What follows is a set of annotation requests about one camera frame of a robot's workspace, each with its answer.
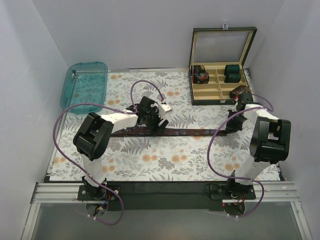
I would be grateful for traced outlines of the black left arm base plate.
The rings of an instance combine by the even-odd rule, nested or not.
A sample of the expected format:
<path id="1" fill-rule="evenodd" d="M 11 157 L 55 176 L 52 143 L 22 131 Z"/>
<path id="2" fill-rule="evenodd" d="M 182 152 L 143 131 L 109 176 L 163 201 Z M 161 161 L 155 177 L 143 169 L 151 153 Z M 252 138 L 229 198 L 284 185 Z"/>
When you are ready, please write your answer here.
<path id="1" fill-rule="evenodd" d="M 102 201 L 102 200 L 118 201 L 114 193 L 102 187 L 90 187 L 84 184 L 79 186 L 77 200 L 78 201 Z"/>

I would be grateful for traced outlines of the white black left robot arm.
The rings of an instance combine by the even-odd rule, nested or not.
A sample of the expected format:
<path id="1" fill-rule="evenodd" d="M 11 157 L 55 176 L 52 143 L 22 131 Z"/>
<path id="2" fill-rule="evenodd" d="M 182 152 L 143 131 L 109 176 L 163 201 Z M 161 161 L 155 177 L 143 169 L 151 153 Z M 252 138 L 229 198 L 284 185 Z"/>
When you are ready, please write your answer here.
<path id="1" fill-rule="evenodd" d="M 113 133 L 127 128 L 145 125 L 153 136 L 161 134 L 169 121 L 166 114 L 172 107 L 144 96 L 140 103 L 127 107 L 123 113 L 98 115 L 91 112 L 87 115 L 75 137 L 73 144 L 82 157 L 85 176 L 82 177 L 86 192 L 95 200 L 106 196 L 103 185 L 107 182 L 103 171 L 102 156 L 105 153 Z"/>

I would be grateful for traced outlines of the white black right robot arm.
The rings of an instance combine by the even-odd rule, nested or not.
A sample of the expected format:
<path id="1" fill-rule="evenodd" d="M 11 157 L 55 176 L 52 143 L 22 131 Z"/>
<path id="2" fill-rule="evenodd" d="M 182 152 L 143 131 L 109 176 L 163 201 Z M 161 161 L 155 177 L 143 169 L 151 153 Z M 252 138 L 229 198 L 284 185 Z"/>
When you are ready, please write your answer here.
<path id="1" fill-rule="evenodd" d="M 226 124 L 226 134 L 242 130 L 243 123 L 249 120 L 254 124 L 249 144 L 249 157 L 242 166 L 234 170 L 227 180 L 226 193 L 232 199 L 243 197 L 253 191 L 253 180 L 266 168 L 285 161 L 289 155 L 291 122 L 273 116 L 263 106 L 254 102 L 249 91 L 230 93 L 236 104 L 229 111 L 232 119 Z"/>

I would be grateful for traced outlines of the brown blue floral tie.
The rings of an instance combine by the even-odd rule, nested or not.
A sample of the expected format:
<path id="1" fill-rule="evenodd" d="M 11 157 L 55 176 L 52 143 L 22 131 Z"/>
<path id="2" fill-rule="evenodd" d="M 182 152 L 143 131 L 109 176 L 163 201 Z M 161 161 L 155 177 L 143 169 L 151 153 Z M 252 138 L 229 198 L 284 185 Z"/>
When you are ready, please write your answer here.
<path id="1" fill-rule="evenodd" d="M 202 137 L 213 136 L 215 132 L 215 129 L 165 128 L 156 134 L 147 127 L 136 126 L 118 130 L 112 133 L 111 137 Z"/>

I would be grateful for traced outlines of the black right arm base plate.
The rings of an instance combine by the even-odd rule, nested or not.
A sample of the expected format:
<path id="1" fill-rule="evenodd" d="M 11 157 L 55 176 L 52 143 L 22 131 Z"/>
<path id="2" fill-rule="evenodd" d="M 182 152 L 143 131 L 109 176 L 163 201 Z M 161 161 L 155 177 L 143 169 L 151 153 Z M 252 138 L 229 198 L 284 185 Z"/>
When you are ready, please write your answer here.
<path id="1" fill-rule="evenodd" d="M 255 200 L 256 194 L 252 185 L 246 189 L 232 188 L 226 182 L 208 183 L 204 192 L 211 200 Z"/>

